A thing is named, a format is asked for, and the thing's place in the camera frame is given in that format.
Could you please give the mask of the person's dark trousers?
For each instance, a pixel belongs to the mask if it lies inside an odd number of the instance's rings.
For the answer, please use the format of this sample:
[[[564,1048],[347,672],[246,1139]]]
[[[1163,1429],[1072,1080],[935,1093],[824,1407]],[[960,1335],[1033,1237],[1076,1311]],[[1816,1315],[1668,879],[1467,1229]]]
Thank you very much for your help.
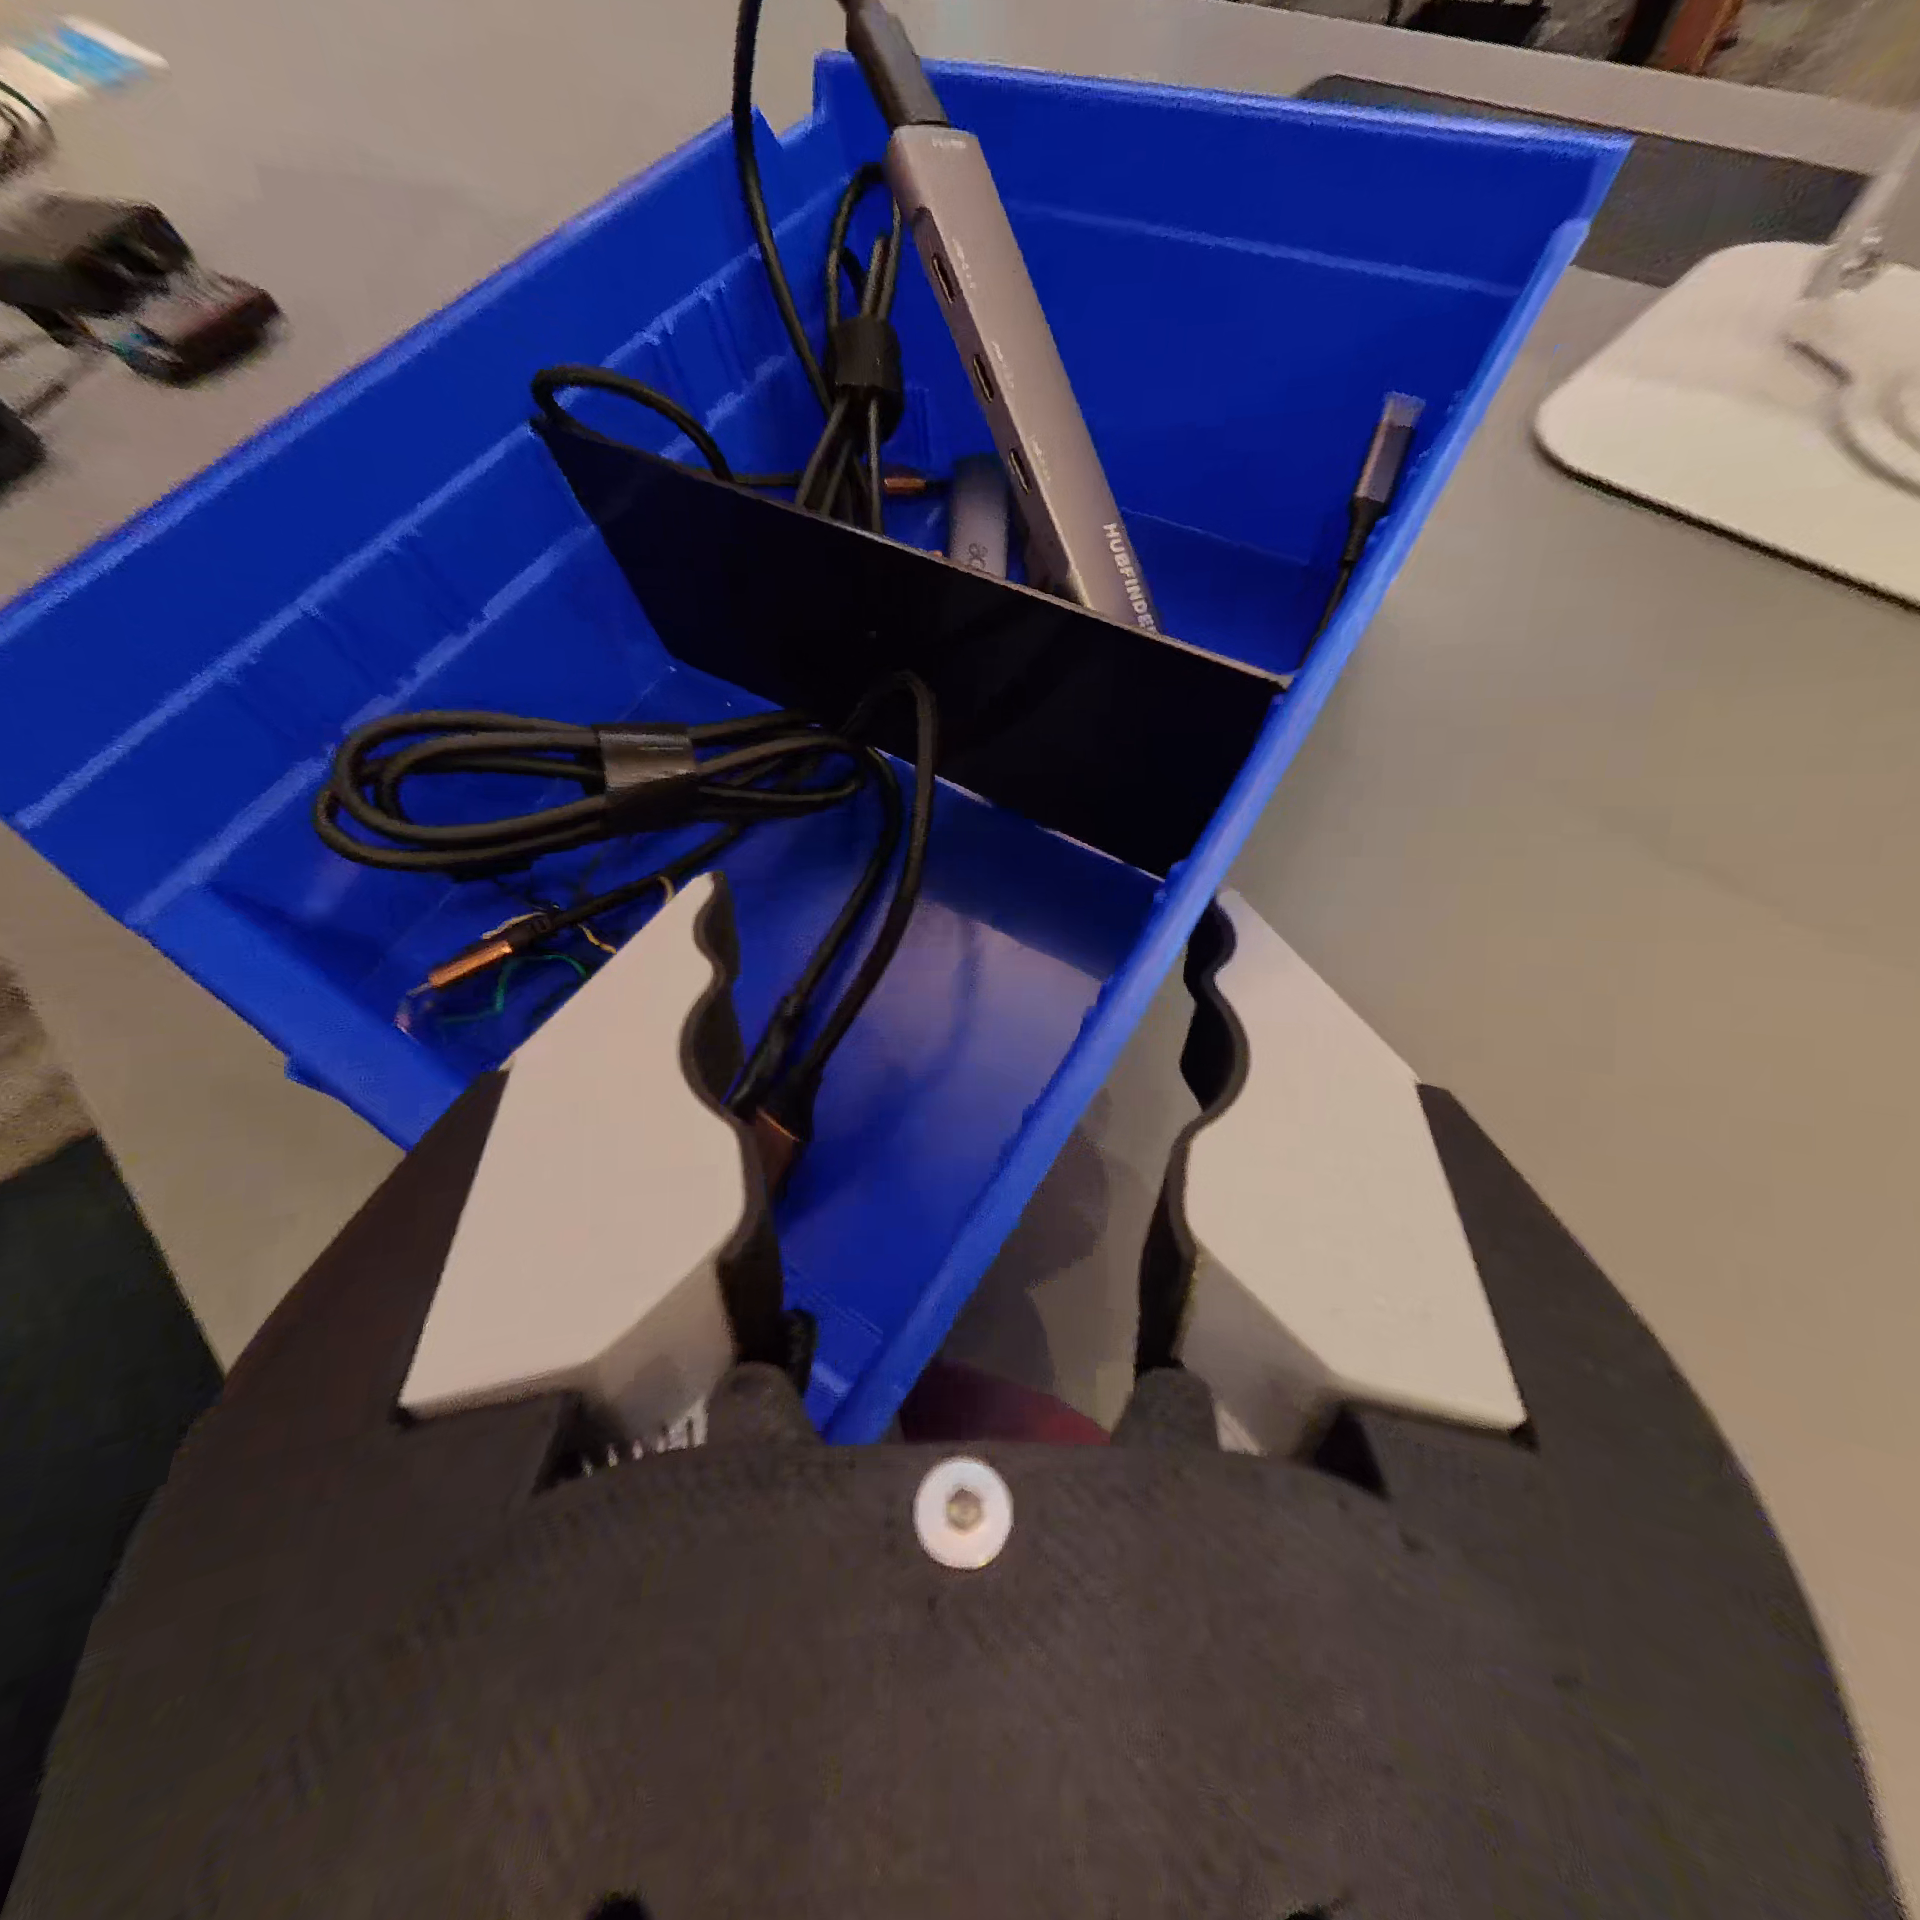
[[[100,1139],[1,1187],[1,1861],[132,1529],[220,1370]]]

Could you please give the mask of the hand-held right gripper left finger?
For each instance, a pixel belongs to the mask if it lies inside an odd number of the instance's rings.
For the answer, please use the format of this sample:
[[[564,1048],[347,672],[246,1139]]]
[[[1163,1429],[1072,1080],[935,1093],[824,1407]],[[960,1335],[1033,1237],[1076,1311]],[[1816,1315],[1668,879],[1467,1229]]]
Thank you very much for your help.
[[[771,1197],[728,1109],[738,969],[728,879],[696,878],[516,1048],[404,1416],[568,1395],[621,1449],[689,1449],[733,1366],[788,1357]]]

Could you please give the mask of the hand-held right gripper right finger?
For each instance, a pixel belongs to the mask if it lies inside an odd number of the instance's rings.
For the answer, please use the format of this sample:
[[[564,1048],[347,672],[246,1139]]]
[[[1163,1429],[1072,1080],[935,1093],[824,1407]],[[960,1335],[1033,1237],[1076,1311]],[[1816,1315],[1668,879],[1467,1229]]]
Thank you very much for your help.
[[[1349,1409],[1512,1437],[1525,1402],[1420,1080],[1241,894],[1196,923],[1134,1377],[1196,1377],[1246,1453]]]

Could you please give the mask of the white blue blurred packet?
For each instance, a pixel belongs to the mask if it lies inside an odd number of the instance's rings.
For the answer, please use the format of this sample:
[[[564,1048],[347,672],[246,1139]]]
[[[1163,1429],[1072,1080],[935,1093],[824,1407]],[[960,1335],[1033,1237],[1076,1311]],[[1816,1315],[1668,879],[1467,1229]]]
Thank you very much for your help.
[[[26,117],[50,117],[165,71],[155,50],[81,15],[1,32],[1,103]]]

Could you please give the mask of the blue plastic bin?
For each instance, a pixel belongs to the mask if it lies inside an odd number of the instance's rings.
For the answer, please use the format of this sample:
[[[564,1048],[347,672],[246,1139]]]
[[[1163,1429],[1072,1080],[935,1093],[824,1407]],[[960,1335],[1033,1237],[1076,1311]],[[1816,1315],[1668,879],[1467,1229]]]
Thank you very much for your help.
[[[1217,87],[932,62],[978,140],[1163,636],[1279,683],[1166,878],[940,775],[924,894],[776,1206],[816,1319],[807,1409],[875,1440],[1107,1080],[1284,781],[1626,140]],[[353,868],[313,831],[379,713],[711,723],[776,709],[677,663],[535,432],[584,358],[665,390],[733,468],[821,412],[718,125],[572,218],[4,612],[4,823],[398,1146],[560,1008],[398,1027],[508,911]],[[1427,403],[1305,663],[1381,400]]]

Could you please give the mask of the black blurred desk device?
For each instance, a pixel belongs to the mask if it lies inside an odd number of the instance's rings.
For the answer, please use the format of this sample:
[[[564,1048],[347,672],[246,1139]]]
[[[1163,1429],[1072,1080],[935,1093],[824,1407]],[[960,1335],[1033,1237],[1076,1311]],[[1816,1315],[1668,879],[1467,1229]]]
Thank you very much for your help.
[[[1,304],[60,348],[172,387],[249,360],[282,323],[272,293],[201,263],[153,205],[71,194],[4,209]]]

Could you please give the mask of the black bin divider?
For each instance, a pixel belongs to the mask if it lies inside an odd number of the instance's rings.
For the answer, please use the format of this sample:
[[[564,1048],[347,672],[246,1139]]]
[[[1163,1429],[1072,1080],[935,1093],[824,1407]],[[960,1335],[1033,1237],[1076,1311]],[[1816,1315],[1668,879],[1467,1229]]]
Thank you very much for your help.
[[[1151,878],[1196,847],[1279,699],[1243,663],[580,428],[535,432],[677,663],[820,721],[916,673],[950,785]]]

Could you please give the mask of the silver rounded usb hub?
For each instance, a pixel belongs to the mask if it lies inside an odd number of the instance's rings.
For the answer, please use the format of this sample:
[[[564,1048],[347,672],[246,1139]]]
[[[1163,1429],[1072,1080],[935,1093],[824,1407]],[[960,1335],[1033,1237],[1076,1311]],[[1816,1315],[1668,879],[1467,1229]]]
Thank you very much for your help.
[[[943,559],[948,565],[996,581],[1050,592],[1043,574],[1026,559],[1026,535],[997,454],[960,454],[945,477],[943,502]]]

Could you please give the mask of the grey usb hub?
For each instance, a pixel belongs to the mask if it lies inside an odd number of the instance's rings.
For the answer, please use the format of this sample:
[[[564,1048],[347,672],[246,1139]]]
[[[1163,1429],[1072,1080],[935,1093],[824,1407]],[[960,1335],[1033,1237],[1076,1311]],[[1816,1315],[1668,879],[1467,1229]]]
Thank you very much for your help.
[[[1027,581],[1159,634],[1139,553],[978,140],[906,120],[892,129],[881,170],[1010,482]]]

